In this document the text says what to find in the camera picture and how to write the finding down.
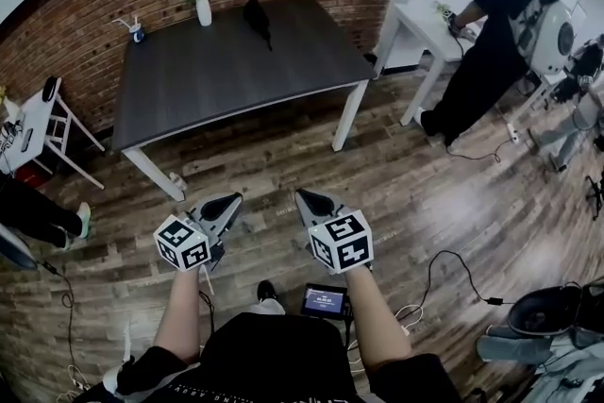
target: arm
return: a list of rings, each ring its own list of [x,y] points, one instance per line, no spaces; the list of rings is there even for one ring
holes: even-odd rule
[[[376,280],[364,265],[345,274],[355,317],[362,363],[368,372],[391,361],[406,359],[411,342],[379,291]]]
[[[487,15],[486,12],[482,10],[482,8],[480,8],[476,2],[472,1],[468,4],[468,7],[466,7],[463,12],[455,18],[455,26],[463,29],[468,24],[479,21],[485,15]]]
[[[199,357],[199,267],[176,272],[155,346],[167,349],[191,364]]]

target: white backpack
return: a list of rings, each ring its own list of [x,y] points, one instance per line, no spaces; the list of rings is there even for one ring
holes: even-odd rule
[[[561,0],[531,0],[516,19],[513,38],[528,67],[539,75],[555,75],[568,61],[575,40],[571,15]]]

